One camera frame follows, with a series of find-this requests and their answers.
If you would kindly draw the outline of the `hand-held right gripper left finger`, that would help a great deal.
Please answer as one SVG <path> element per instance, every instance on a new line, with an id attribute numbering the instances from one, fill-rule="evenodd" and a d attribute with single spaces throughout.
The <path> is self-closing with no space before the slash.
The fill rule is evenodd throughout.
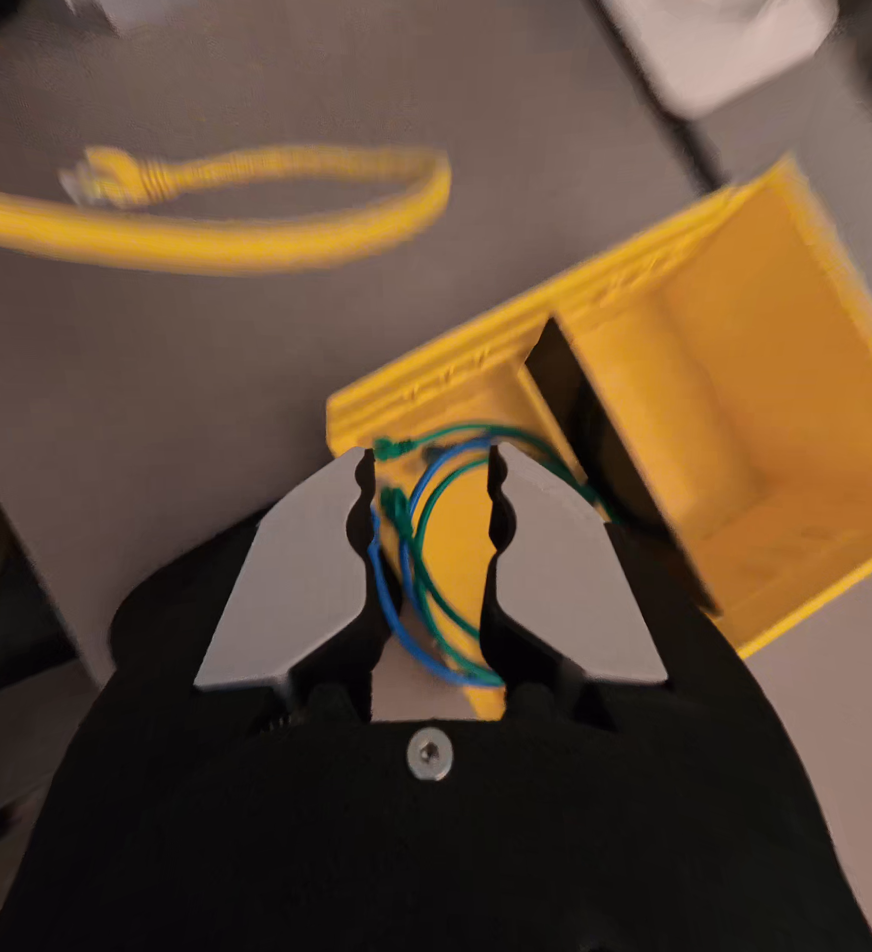
<path id="1" fill-rule="evenodd" d="M 388 637 L 370 560 L 375 458 L 356 447 L 260 520 L 194 678 L 203 691 L 370 680 Z"/>

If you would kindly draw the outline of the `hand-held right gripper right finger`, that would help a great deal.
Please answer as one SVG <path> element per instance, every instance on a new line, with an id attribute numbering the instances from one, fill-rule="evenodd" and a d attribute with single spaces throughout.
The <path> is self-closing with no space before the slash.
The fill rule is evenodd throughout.
<path id="1" fill-rule="evenodd" d="M 512 443 L 491 452 L 495 554 L 482 607 L 593 681 L 668 678 L 605 520 L 565 480 Z"/>

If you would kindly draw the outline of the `white stand base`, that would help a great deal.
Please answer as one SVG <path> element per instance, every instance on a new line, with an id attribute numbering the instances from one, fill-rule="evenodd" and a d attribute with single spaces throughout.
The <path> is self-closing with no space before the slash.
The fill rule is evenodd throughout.
<path id="1" fill-rule="evenodd" d="M 810 60 L 833 30 L 833 1 L 605 1 L 657 98 L 706 117 Z"/>

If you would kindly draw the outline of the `yellow plastic bin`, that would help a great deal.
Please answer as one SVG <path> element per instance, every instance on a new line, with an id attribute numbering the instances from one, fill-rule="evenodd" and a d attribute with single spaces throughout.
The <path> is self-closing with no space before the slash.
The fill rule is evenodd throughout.
<path id="1" fill-rule="evenodd" d="M 551 319 L 740 658 L 872 574 L 872 296 L 794 159 L 333 394 L 329 449 L 508 424 L 581 473 L 524 367 Z"/>

